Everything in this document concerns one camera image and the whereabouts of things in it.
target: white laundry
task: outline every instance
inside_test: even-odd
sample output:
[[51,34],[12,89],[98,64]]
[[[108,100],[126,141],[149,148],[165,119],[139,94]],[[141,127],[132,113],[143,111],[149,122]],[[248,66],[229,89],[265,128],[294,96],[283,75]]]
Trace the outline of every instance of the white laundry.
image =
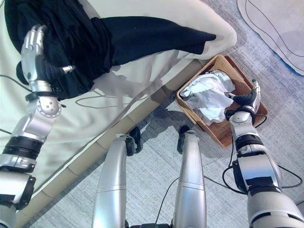
[[198,76],[181,93],[180,96],[192,110],[210,126],[225,119],[225,108],[233,100],[224,92],[232,92],[235,86],[228,75],[220,70]]

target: wicker basket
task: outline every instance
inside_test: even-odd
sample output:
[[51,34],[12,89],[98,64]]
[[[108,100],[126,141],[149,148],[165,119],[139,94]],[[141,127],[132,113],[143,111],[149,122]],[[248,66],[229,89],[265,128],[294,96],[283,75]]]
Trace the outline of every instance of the wicker basket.
[[[203,131],[205,131],[216,143],[222,147],[228,147],[231,145],[231,130],[229,121],[225,120],[221,123],[212,123],[210,126],[205,125],[203,120],[188,106],[188,104],[180,97],[180,92],[187,87],[191,81],[197,76],[204,74],[207,71],[221,70],[225,72],[234,83],[236,89],[233,91],[234,94],[242,95],[248,94],[253,87],[251,82],[246,78],[238,66],[233,62],[229,56],[217,55],[213,57],[195,76],[193,76],[182,88],[179,89],[176,95],[176,101],[188,116],[188,118]],[[238,105],[233,103],[228,109],[236,109]],[[268,114],[268,110],[265,105],[261,102],[257,114]],[[257,116],[255,125],[262,122],[264,117]]]

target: black garment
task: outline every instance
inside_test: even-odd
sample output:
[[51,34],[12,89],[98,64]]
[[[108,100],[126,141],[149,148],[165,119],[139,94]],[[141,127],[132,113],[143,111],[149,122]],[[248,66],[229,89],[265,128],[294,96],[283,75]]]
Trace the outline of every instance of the black garment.
[[[5,19],[18,52],[31,27],[44,24],[46,59],[57,67],[76,66],[75,71],[50,81],[59,99],[86,93],[111,66],[171,49],[201,54],[205,41],[216,38],[160,18],[90,19],[76,0],[6,0]],[[18,78],[26,82],[18,66]]]

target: gray carpet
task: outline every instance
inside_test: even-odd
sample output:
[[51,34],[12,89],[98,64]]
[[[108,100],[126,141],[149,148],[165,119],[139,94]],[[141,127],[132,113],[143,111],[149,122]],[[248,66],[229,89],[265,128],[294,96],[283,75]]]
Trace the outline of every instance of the gray carpet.
[[[262,101],[269,109],[269,120],[259,128],[260,136],[275,160],[282,166],[304,173],[304,77],[295,73],[263,42],[242,19],[237,2],[206,1],[236,30],[238,42],[226,54],[237,62],[250,78],[261,85]],[[181,112],[172,96],[139,127],[143,151],[127,159],[127,212],[130,225],[154,222],[161,200],[169,184],[179,175],[181,155],[176,151],[178,129],[189,124],[197,130],[203,154],[204,174],[221,181],[222,171],[229,162],[231,148],[222,149],[205,133],[194,127]],[[88,228],[94,206],[95,191],[102,162],[85,171],[72,185],[54,199],[25,227],[27,228]],[[283,173],[283,184],[297,179]],[[227,174],[233,183],[232,174]],[[208,228],[246,228],[247,197],[231,192],[205,180]],[[161,210],[159,223],[170,223],[177,183],[170,189]],[[292,199],[304,194],[304,185],[285,189]]]

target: white bed sheet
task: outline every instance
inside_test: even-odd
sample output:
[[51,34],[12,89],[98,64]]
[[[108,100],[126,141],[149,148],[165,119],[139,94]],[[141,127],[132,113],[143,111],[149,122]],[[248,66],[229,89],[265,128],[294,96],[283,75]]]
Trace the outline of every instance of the white bed sheet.
[[[62,167],[85,145],[95,142],[107,129],[118,122],[143,91],[149,96],[177,75],[192,59],[209,59],[236,43],[234,29],[199,0],[90,0],[102,17],[153,16],[170,19],[180,25],[217,35],[206,42],[202,55],[170,50],[136,61],[114,66],[108,74],[95,80],[92,90],[84,95],[61,102],[67,106],[56,120],[53,129],[37,158],[33,176],[35,188]],[[16,80],[16,65],[20,54],[14,48],[6,30],[4,7],[0,8],[0,74]],[[13,131],[19,119],[26,114],[24,90],[14,82],[0,77],[0,128]],[[0,133],[2,151],[9,135]]]

